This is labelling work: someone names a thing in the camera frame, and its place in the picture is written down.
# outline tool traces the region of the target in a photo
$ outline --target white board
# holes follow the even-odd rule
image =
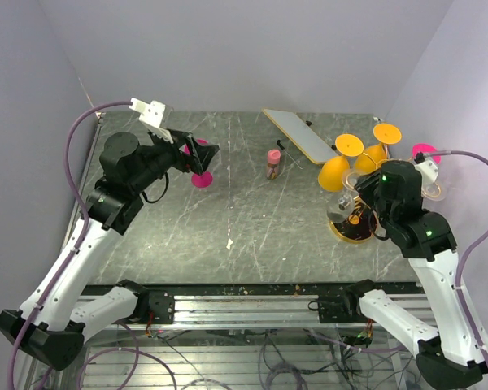
[[[306,123],[294,112],[269,110],[262,112],[306,155],[317,165],[325,164],[330,158],[336,157],[331,149]]]

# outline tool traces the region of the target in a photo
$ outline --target pink disc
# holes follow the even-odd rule
[[[437,152],[438,150],[434,148],[432,145],[429,144],[415,144],[412,147],[412,157],[415,157],[418,153],[432,153]],[[436,163],[441,162],[441,156],[433,156],[432,157]]]
[[[210,172],[204,172],[202,175],[192,175],[192,184],[199,189],[205,189],[211,182],[213,182],[213,175]]]

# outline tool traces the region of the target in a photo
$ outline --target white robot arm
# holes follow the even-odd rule
[[[473,307],[464,281],[455,286],[458,266],[456,242],[448,222],[422,207],[420,195],[424,172],[410,162],[389,161],[355,186],[361,199],[375,212],[380,225],[402,251],[416,272],[437,328],[423,323],[392,302],[371,280],[348,288],[346,303],[356,312],[379,323],[415,357],[425,380],[437,390],[467,388],[487,373],[483,352],[488,353],[488,334]],[[482,345],[457,293],[472,314]]]
[[[115,321],[139,321],[151,310],[172,319],[166,307],[161,314],[152,307],[149,292],[129,280],[119,282],[108,294],[75,307],[105,252],[120,240],[143,207],[145,189],[163,176],[168,186],[171,167],[201,175],[219,150],[218,145],[199,144],[188,132],[161,128],[165,110],[161,103],[147,105],[133,99],[131,108],[140,113],[145,126],[159,132],[156,135],[149,131],[153,145],[140,145],[129,132],[118,132],[107,139],[99,157],[103,177],[86,198],[89,219],[79,250],[75,245],[83,219],[78,220],[71,239],[28,300],[18,310],[0,314],[0,331],[6,338],[14,344],[20,330],[27,329],[20,349],[56,370],[72,363],[90,337]],[[182,151],[183,145],[191,153]],[[54,283],[54,276],[69,256],[70,262],[40,306],[41,295]]]
[[[73,254],[43,307],[38,307],[41,292],[74,250],[82,219],[49,274],[28,300],[19,310],[4,310],[0,314],[0,331],[15,343],[29,313],[34,308],[40,310],[28,325],[20,349],[56,370],[66,368],[83,344],[104,327],[120,319],[139,321],[150,311],[159,312],[152,307],[149,292],[128,280],[85,305],[76,307],[76,302],[105,252],[124,235],[142,208],[143,191],[157,179],[168,177],[171,167],[202,174],[219,149],[217,145],[200,145],[189,133],[161,128],[164,113],[161,103],[147,105],[133,99],[131,108],[159,136],[149,132],[151,146],[139,145],[138,139],[127,132],[116,133],[107,140],[100,156],[103,178],[86,200],[89,225],[79,251]],[[182,152],[184,144],[193,153]],[[466,388],[487,372],[481,349],[488,353],[488,335],[465,294],[475,324],[481,330],[482,345],[468,325],[454,287],[456,243],[447,221],[440,214],[422,208],[422,174],[409,162],[389,161],[372,174],[360,177],[355,189],[377,214],[387,237],[408,258],[423,285],[438,328],[396,305],[370,280],[350,286],[346,303],[351,314],[362,314],[379,323],[411,351],[421,374],[434,388]],[[460,288],[465,291],[463,283]],[[164,321],[172,321],[166,307],[160,315],[166,317],[162,318]]]

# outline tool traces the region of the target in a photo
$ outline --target table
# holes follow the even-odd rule
[[[366,146],[377,143],[371,115],[301,114],[331,144],[344,132]],[[326,217],[329,193],[316,181],[320,167],[284,142],[289,158],[281,174],[265,178],[266,154],[284,140],[263,114],[172,112],[166,126],[193,132],[220,146],[210,187],[199,189],[190,175],[170,170],[170,188],[158,204],[145,205],[123,239],[108,253],[91,284],[130,279],[140,284],[315,283],[329,281],[415,281],[395,245],[371,239],[360,245],[339,240]],[[103,113],[82,183],[86,195],[101,177],[98,156],[115,132],[133,132],[150,144],[146,129],[129,111]],[[164,183],[147,193],[157,198]]]

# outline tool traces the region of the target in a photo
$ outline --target wire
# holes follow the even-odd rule
[[[264,380],[262,379],[262,368],[261,368],[261,362],[262,359],[265,361],[265,352],[266,352],[266,345],[268,342],[268,335],[266,334],[266,337],[264,337],[264,342],[262,344],[262,348],[260,349],[259,352],[259,360],[257,362],[257,366],[259,368],[259,381],[260,385],[262,386],[263,390],[270,390],[271,385],[273,380],[282,373],[291,373],[295,377],[297,381],[297,390],[307,390],[307,382],[305,379],[300,375],[300,371],[292,364],[289,364],[287,362],[282,362],[274,366],[273,368],[269,369],[269,374],[268,377],[266,378],[266,383],[264,383]]]
[[[488,166],[487,158],[484,158],[479,154],[466,152],[463,150],[442,150],[439,152],[429,153],[427,155],[446,156],[451,154],[458,154],[462,156],[469,156],[472,158],[476,158],[477,160],[485,163]],[[485,364],[488,368],[488,352],[483,348],[484,341],[482,340],[481,333],[479,332],[479,328],[477,327],[475,320],[473,319],[472,312],[468,307],[468,302],[466,302],[466,297],[464,296],[464,290],[466,289],[466,287],[462,285],[462,274],[463,274],[464,266],[468,261],[468,257],[470,256],[472,251],[476,249],[476,247],[478,247],[486,238],[488,238],[488,229],[479,238],[477,238],[472,244],[470,244],[470,246],[464,251],[463,255],[461,256],[461,259],[457,264],[457,269],[455,270],[455,287],[456,287],[455,291],[460,300],[461,307],[463,308],[463,312],[468,320],[468,324],[470,325],[473,336],[475,337],[475,340],[479,346],[479,350],[481,351],[481,354],[485,360]]]
[[[207,390],[209,390],[208,383],[217,384],[218,386],[221,386],[222,388],[225,388],[226,390],[232,390],[232,388],[230,386],[228,386],[226,383],[222,383],[222,382],[219,382],[218,380],[214,380],[214,379],[204,378],[204,375],[200,373],[200,371],[197,369],[197,367],[195,366],[195,364],[193,364],[190,360],[188,360],[186,358],[186,356],[183,355],[179,350],[177,350],[175,347],[173,347],[173,345],[171,345],[168,342],[168,340],[166,340],[166,339],[164,339],[163,337],[160,337],[160,336],[157,336],[157,338],[160,339],[161,341],[164,341],[167,344],[168,347],[170,347],[171,349],[173,349],[173,351],[175,353],[177,353],[179,356],[181,356],[183,359],[185,359],[185,362],[187,362],[188,364],[190,364],[194,368],[195,372],[197,372],[198,376],[201,377],[201,379],[196,379],[196,380],[193,380],[192,382],[186,384],[181,390],[184,390],[185,388],[188,388],[190,386],[193,386],[194,384],[196,384],[198,382],[201,382],[201,381],[203,381],[206,384],[206,389]]]
[[[221,386],[222,388],[225,388],[226,390],[232,390],[232,388],[230,386],[228,386],[226,383],[222,383],[222,382],[219,382],[218,380],[209,379],[209,378],[192,380],[190,383],[188,383],[184,387],[182,387],[181,390],[185,390],[185,388],[189,388],[190,386],[194,386],[195,384],[198,384],[199,382],[207,382],[210,384],[216,384],[217,386]]]
[[[112,103],[105,103],[99,106],[95,106],[84,112],[83,114],[80,115],[78,119],[72,124],[71,128],[69,129],[68,132],[68,137],[67,141],[65,142],[65,151],[64,151],[64,159],[63,159],[63,168],[65,169],[65,177],[67,178],[67,182],[69,187],[71,188],[72,195],[76,199],[78,206],[81,209],[81,215],[83,217],[83,227],[81,228],[80,235],[76,239],[76,243],[74,245],[74,248],[72,251],[70,251],[67,255],[67,257],[63,260],[62,265],[58,268],[58,270],[54,273],[54,276],[52,279],[49,281],[47,284],[47,287],[43,290],[43,292],[40,295],[40,298],[37,301],[37,305],[33,308],[29,316],[24,322],[24,325],[22,328],[20,328],[20,331],[18,332],[18,335],[16,336],[15,343],[13,344],[13,349],[11,351],[11,356],[9,359],[9,363],[7,365],[7,388],[9,390],[15,390],[15,360],[16,360],[16,355],[18,354],[18,350],[20,349],[20,343],[24,339],[25,333],[28,330],[29,325],[36,319],[38,313],[40,312],[41,308],[43,307],[43,304],[45,303],[47,297],[49,296],[50,292],[52,291],[53,287],[56,285],[58,282],[60,276],[64,273],[65,269],[67,268],[68,264],[71,262],[71,260],[74,258],[74,254],[77,252],[77,250],[80,248],[81,243],[85,239],[85,234],[87,233],[87,229],[89,227],[89,213],[87,212],[85,203],[83,202],[83,199],[81,199],[80,191],[76,186],[76,183],[74,183],[74,179],[72,178],[72,173],[71,173],[71,167],[70,167],[70,162],[69,162],[69,150],[71,146],[71,140],[72,136],[74,135],[74,132],[78,128],[78,126],[87,118],[89,115],[92,115],[96,113],[97,111],[103,110],[108,107],[113,107],[113,106],[129,106],[131,105],[131,101],[122,101],[122,102],[112,102]],[[41,390],[45,384],[45,381],[42,380],[40,385],[38,386],[37,390]]]
[[[282,360],[282,362],[287,363],[287,361],[282,356],[282,354],[281,354],[280,350],[278,349],[277,345],[275,344],[275,342],[267,334],[266,334],[266,340],[264,342],[266,343],[266,348],[267,348],[268,342],[269,342],[271,344],[271,346],[275,349],[275,351],[277,351],[277,354],[280,357],[280,359]],[[270,367],[270,365],[268,364],[268,362],[266,362],[266,352],[265,352],[265,350],[264,350],[264,364],[266,365],[266,367],[269,370],[272,370],[272,368]],[[330,370],[326,370],[326,369],[329,368],[329,367],[331,367],[333,364],[336,364],[336,363],[326,364],[326,365],[320,367],[317,370],[306,370],[306,369],[298,369],[298,370],[300,371],[301,374],[304,374],[304,375],[313,375],[313,374],[318,374],[320,372],[329,372]]]
[[[390,374],[389,376],[387,376],[385,379],[383,379],[380,383],[378,383],[374,388],[373,390],[376,390],[377,388],[380,387],[381,384],[383,384],[384,382],[386,382],[387,380],[389,380],[390,378],[392,378],[393,376],[397,375],[397,374],[400,374],[400,373],[403,373],[407,368],[408,366],[410,366],[410,363],[412,362],[412,359],[409,359],[407,364],[405,365],[404,368],[402,368],[401,370],[399,371],[395,371],[393,372],[392,374]],[[398,388],[399,386],[401,385],[401,379],[403,378],[403,375],[401,375],[401,378],[399,379],[399,383],[398,383]]]
[[[186,333],[190,333],[190,332],[191,331],[182,331],[181,333],[179,333],[179,334],[177,334],[177,335],[175,335],[173,337],[170,337],[169,339],[167,337],[161,337],[161,338],[162,339],[165,339],[166,341],[172,341],[173,339],[176,339],[177,337],[182,336],[182,335],[184,335]]]
[[[297,331],[291,331],[291,330],[287,330],[287,329],[285,329],[285,330],[282,329],[282,331],[284,331],[284,332],[297,332]],[[405,350],[405,346],[402,344],[397,345],[393,348],[388,348],[388,349],[365,349],[365,348],[353,347],[353,346],[350,346],[349,344],[344,343],[343,341],[331,339],[327,336],[321,335],[320,333],[314,332],[313,330],[306,330],[306,332],[310,332],[311,335],[317,339],[325,340],[325,341],[328,341],[329,343],[333,343],[336,345],[341,345],[342,347],[346,347],[347,349],[352,349],[353,351],[356,351],[358,353],[392,353],[392,352],[398,352],[398,351]]]
[[[98,356],[103,355],[105,353],[112,353],[112,352],[119,352],[119,351],[121,351],[121,352],[137,353],[137,351],[135,349],[131,349],[131,348],[112,347],[112,348],[104,349],[103,351],[96,353],[87,362],[85,362],[85,364],[86,365],[89,364],[90,362],[92,362],[92,360],[94,360]],[[176,378],[175,378],[175,376],[173,374],[173,371],[170,369],[170,367],[165,362],[163,362],[158,357],[156,357],[156,356],[154,356],[154,355],[152,355],[150,353],[147,353],[147,352],[139,351],[139,354],[141,356],[146,357],[146,358],[154,359],[155,361],[157,361],[157,363],[159,363],[161,366],[163,366],[165,368],[165,370],[168,371],[168,373],[170,374],[170,377],[172,378],[173,388],[175,390],[177,390],[177,381],[176,381]]]
[[[135,345],[135,354],[136,354],[136,358],[134,359],[133,361],[133,364],[132,364],[132,369],[130,370],[130,372],[127,374],[127,377],[126,379],[123,381],[123,383],[117,388],[117,390],[122,390],[126,385],[127,383],[129,382],[129,380],[132,378],[133,376],[133,373],[136,371],[136,368],[137,368],[137,364],[139,363],[139,355],[140,355],[140,351],[139,351],[139,343],[137,342],[137,337],[136,337],[136,334],[133,332],[132,329],[130,329],[128,326],[126,326],[124,323],[117,323],[118,325],[120,325],[121,327],[124,327],[127,332],[130,334],[130,337],[132,337],[132,340],[133,340],[133,343]],[[113,349],[111,352],[113,351],[117,351],[119,350],[118,348],[115,348]],[[93,355],[89,360],[87,360],[85,362],[85,364],[83,366],[81,366],[80,368],[80,371],[78,372],[78,375],[76,377],[76,388],[78,390],[81,390],[81,379],[83,377],[83,374],[85,373],[85,369],[87,368],[87,366],[95,359],[97,358],[98,356],[100,355],[103,355],[104,353],[108,353],[108,352],[105,352],[105,351],[101,351],[99,353],[96,353],[95,355]]]
[[[163,190],[163,193],[161,193],[161,196],[158,199],[156,199],[155,201],[149,201],[148,196],[146,195],[146,193],[144,191],[141,193],[141,195],[143,196],[143,199],[145,200],[146,203],[150,203],[150,204],[157,203],[161,199],[163,199],[163,196],[168,191],[169,185],[170,185],[170,177],[168,176],[168,172],[164,172],[164,190]]]
[[[269,371],[268,377],[266,378],[267,390],[271,388],[271,385],[273,384],[273,380],[275,380],[275,378],[279,374],[292,374],[295,377],[297,382],[296,385],[297,390],[303,390],[303,389],[308,390],[307,382],[302,377],[300,370],[296,368],[295,365],[290,364],[288,362],[278,363],[276,366],[272,368],[272,370]]]

